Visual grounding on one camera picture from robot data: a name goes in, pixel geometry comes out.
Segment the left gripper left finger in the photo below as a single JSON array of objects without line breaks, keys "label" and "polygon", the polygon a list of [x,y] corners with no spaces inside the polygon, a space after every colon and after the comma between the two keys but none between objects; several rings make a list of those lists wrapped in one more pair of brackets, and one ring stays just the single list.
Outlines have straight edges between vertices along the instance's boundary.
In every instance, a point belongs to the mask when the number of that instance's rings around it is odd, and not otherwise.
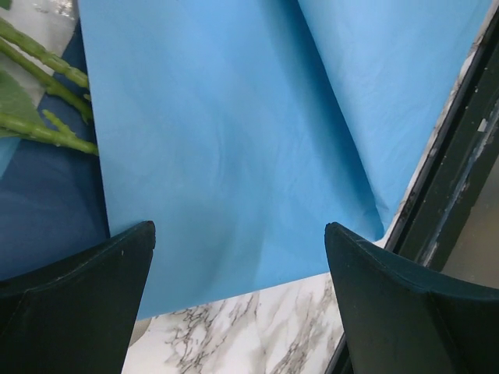
[{"label": "left gripper left finger", "polygon": [[155,226],[1,282],[3,373],[120,373],[149,274]]}]

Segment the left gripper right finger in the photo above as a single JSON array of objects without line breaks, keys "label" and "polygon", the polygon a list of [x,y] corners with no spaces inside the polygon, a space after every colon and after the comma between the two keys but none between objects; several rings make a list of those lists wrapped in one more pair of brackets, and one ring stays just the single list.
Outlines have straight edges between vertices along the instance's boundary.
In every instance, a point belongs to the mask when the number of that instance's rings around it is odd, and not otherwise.
[{"label": "left gripper right finger", "polygon": [[420,266],[340,225],[324,244],[355,373],[496,373],[498,291]]}]

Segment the pink flower bouquet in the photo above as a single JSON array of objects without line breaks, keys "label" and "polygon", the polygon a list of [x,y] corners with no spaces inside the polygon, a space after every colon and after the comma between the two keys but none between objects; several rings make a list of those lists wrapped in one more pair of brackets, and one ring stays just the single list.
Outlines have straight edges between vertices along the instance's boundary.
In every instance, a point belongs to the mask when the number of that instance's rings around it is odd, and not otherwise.
[{"label": "pink flower bouquet", "polygon": [[78,137],[53,111],[39,109],[43,95],[57,97],[94,120],[86,73],[1,19],[1,138],[26,139],[98,155],[97,145]]}]

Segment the blue wrapping paper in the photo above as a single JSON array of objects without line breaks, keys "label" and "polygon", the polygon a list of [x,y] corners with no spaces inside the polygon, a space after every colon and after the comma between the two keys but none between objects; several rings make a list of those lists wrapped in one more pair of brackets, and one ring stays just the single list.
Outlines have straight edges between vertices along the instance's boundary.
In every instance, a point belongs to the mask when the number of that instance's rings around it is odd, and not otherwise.
[{"label": "blue wrapping paper", "polygon": [[140,318],[327,271],[324,227],[382,239],[489,1],[4,1],[87,74],[94,156],[1,140],[1,277],[141,221]]}]

